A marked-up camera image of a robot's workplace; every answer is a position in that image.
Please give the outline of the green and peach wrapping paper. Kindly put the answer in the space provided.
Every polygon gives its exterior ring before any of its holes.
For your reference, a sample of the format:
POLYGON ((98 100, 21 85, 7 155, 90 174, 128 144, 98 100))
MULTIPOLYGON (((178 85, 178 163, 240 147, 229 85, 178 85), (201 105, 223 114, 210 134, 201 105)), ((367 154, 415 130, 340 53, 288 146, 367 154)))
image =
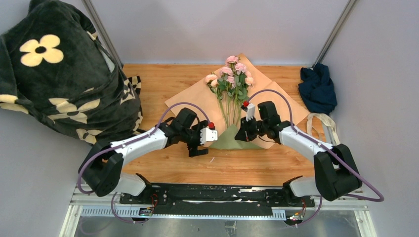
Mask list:
POLYGON ((191 109, 215 126, 218 139, 205 147, 218 150, 269 149, 279 130, 290 130, 309 112, 277 83, 257 70, 243 54, 166 100, 177 115, 191 109))

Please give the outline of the pink fake flower bunch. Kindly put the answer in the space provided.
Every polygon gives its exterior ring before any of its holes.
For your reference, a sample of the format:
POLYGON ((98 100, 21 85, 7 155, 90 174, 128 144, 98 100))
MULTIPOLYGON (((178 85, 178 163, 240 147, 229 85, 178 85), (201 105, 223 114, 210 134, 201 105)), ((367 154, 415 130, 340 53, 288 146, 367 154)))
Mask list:
POLYGON ((239 62, 240 57, 231 55, 218 73, 211 73, 204 79, 214 93, 227 127, 237 125, 241 105, 248 99, 248 91, 255 86, 255 80, 246 65, 239 62))

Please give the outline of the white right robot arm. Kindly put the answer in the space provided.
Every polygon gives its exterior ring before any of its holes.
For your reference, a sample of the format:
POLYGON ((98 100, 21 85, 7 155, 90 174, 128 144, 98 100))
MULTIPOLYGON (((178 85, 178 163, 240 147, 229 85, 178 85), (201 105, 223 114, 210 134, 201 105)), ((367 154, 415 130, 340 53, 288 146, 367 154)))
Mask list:
POLYGON ((322 142, 282 121, 273 102, 254 105, 245 101, 241 108, 246 116, 240 120, 235 140, 250 142, 258 136, 267 136, 275 143, 292 148, 314 164, 311 177, 298 176, 283 183, 282 199, 295 206, 305 196, 321 196, 333 201, 360 188, 362 181, 356 177, 358 169, 350 149, 344 145, 322 142))

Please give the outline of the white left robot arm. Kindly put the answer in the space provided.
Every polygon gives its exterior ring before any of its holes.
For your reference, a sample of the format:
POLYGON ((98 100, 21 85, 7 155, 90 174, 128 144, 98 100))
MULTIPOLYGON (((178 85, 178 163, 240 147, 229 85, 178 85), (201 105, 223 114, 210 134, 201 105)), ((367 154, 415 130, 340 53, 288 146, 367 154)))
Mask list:
POLYGON ((111 193, 129 194, 139 204, 151 199, 152 185, 140 174, 122 171, 131 161, 162 150, 180 142, 185 143, 190 157, 208 154, 208 149, 200 146, 217 141, 218 132, 213 122, 199 120, 189 108, 180 110, 177 116, 161 118, 152 129, 124 140, 97 142, 79 168, 78 183, 85 181, 90 191, 80 188, 84 193, 95 193, 103 197, 111 193))

